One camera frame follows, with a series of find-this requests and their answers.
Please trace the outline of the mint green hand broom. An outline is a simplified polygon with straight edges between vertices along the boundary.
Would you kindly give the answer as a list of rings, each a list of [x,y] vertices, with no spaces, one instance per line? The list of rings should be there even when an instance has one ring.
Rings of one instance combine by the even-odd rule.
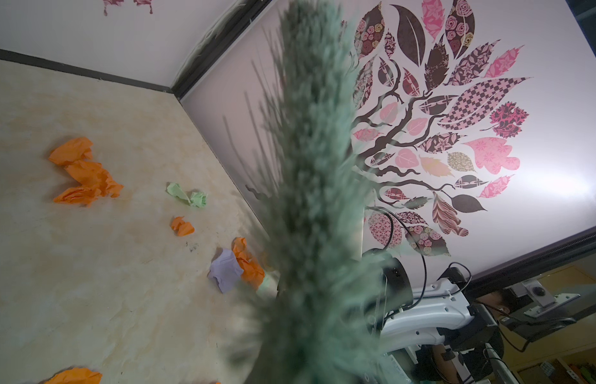
[[[253,366],[249,383],[358,383],[382,352],[375,302],[381,261],[362,258],[357,238],[369,186],[349,152],[357,76],[342,9],[291,1],[271,51],[278,85],[261,103],[271,152],[258,162],[261,200],[253,227],[277,293],[251,291],[248,330],[232,364]]]

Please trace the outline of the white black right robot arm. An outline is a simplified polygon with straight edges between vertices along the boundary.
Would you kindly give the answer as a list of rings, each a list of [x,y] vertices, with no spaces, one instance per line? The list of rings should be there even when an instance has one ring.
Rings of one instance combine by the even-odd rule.
[[[491,312],[471,303],[454,266],[433,284],[413,289],[400,261],[382,264],[383,291],[369,306],[370,331],[384,354],[381,383],[500,383],[515,377],[491,343],[498,326]]]

